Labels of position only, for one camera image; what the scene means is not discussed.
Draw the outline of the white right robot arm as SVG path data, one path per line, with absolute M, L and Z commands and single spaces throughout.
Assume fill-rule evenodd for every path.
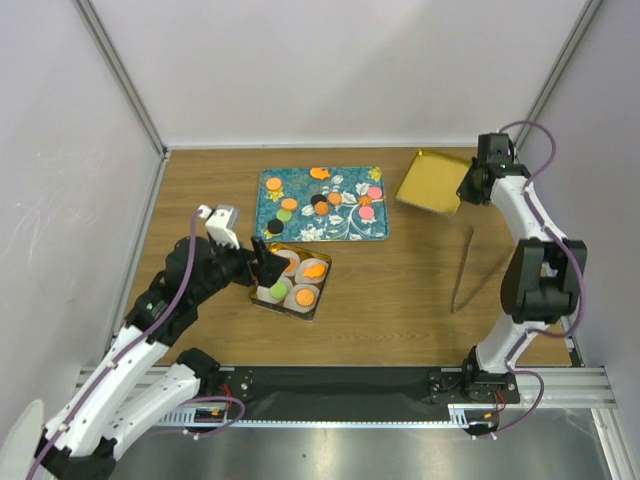
M 508 134 L 478 138 L 477 154 L 457 191 L 459 198 L 498 209 L 515 243 L 500 290 L 502 314 L 462 364 L 460 388 L 474 402 L 496 399 L 513 386 L 516 363 L 539 336 L 572 317 L 571 335 L 584 314 L 587 246 L 570 239 L 551 219 L 534 188 L 534 176 L 515 160 Z

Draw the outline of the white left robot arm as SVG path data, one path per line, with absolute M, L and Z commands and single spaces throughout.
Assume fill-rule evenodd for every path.
M 220 388 L 220 365 L 198 348 L 182 352 L 165 376 L 133 400 L 138 380 L 197 320 L 198 308 L 232 283 L 270 287 L 288 267 L 254 237 L 251 248 L 196 235 L 178 241 L 126 315 L 116 339 L 72 400 L 44 426 L 31 474 L 105 479 L 126 450 L 161 417 Z

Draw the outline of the gold tin lid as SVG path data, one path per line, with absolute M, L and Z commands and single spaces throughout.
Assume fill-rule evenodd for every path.
M 471 161 L 458 156 L 419 150 L 395 192 L 406 205 L 435 214 L 454 215 L 461 201 L 457 190 Z

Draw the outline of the gold cookie tin box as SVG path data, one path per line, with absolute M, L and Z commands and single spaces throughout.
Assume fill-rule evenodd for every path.
M 301 319 L 303 321 L 311 322 L 311 321 L 313 321 L 315 319 L 316 313 L 317 313 L 318 308 L 319 308 L 320 301 L 322 299 L 323 292 L 324 292 L 325 287 L 327 285 L 328 277 L 329 277 L 329 274 L 331 272 L 331 267 L 332 267 L 332 259 L 328 255 L 321 254 L 321 253 L 315 252 L 315 251 L 311 251 L 311 250 L 308 250 L 308 249 L 305 249 L 305 248 L 301 248 L 299 246 L 286 245 L 286 244 L 283 244 L 283 243 L 271 243 L 269 245 L 269 250 L 271 252 L 273 252 L 274 254 L 275 254 L 276 251 L 281 250 L 281 249 L 287 249 L 287 250 L 291 250 L 291 251 L 296 252 L 300 257 L 300 262 L 303 261 L 303 260 L 309 259 L 309 258 L 318 258 L 320 260 L 323 260 L 324 262 L 326 262 L 329 265 L 329 270 L 328 270 L 328 273 L 327 273 L 327 276 L 326 276 L 325 280 L 323 282 L 319 283 L 319 284 L 312 284 L 312 285 L 315 285 L 320 290 L 319 299 L 317 301 L 317 304 L 316 304 L 315 308 L 313 310 L 311 310 L 310 312 L 306 313 L 306 314 L 301 314 L 301 313 L 294 312 L 294 311 L 286 309 L 283 306 L 284 301 L 282 303 L 279 303 L 279 304 L 270 304 L 270 303 L 267 303 L 267 302 L 263 302 L 263 301 L 258 300 L 256 298 L 256 290 L 257 290 L 257 288 L 259 286 L 254 287 L 250 292 L 249 298 L 251 300 L 251 303 L 256 307 L 263 308 L 265 310 L 269 310 L 269 311 L 276 312 L 276 313 L 283 314 L 283 315 L 289 315 L 289 316 Z M 287 276 L 284 276 L 282 274 L 281 277 L 278 279 L 278 281 L 284 280 L 284 279 L 287 279 L 287 282 L 291 283 L 293 287 L 298 284 L 298 283 L 295 282 L 295 275 L 291 276 L 291 277 L 287 277 Z

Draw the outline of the orange round cookie bottom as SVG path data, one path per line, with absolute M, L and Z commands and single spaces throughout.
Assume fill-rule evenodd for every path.
M 295 269 L 296 269 L 296 265 L 297 265 L 296 261 L 293 258 L 290 258 L 289 259 L 289 264 L 286 267 L 285 272 L 286 273 L 294 272 Z

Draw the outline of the orange fish cookie bottom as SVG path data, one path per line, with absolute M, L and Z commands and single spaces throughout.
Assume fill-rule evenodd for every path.
M 324 264 L 316 263 L 306 267 L 303 276 L 309 279 L 319 279 L 326 274 L 327 267 Z

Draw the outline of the metal tongs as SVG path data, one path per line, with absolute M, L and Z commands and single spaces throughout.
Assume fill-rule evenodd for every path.
M 455 283 L 455 287 L 454 287 L 454 291 L 452 294 L 452 298 L 451 298 L 451 303 L 450 303 L 450 314 L 451 315 L 455 315 L 456 313 L 458 313 L 459 311 L 463 310 L 474 298 L 475 296 L 482 291 L 482 289 L 484 288 L 484 286 L 491 280 L 493 279 L 496 275 L 498 275 L 505 263 L 509 260 L 509 256 L 504 257 L 503 259 L 501 259 L 491 270 L 489 273 L 487 273 L 484 278 L 480 281 L 480 283 L 469 293 L 469 295 L 459 301 L 458 297 L 460 294 L 460 289 L 462 287 L 463 284 L 463 280 L 465 277 L 465 273 L 467 271 L 467 266 L 468 266 L 468 259 L 469 259 L 469 254 L 471 251 L 471 246 L 472 246 L 472 242 L 473 242 L 473 238 L 474 238 L 474 234 L 475 234 L 475 229 L 473 227 L 469 227 L 468 228 L 468 233 L 467 233 L 467 239 L 466 239 L 466 244 L 464 247 L 464 251 L 463 251 L 463 255 L 462 255 L 462 259 L 461 259 L 461 263 L 458 269 L 458 273 L 457 273 L 457 277 L 456 277 L 456 283 Z

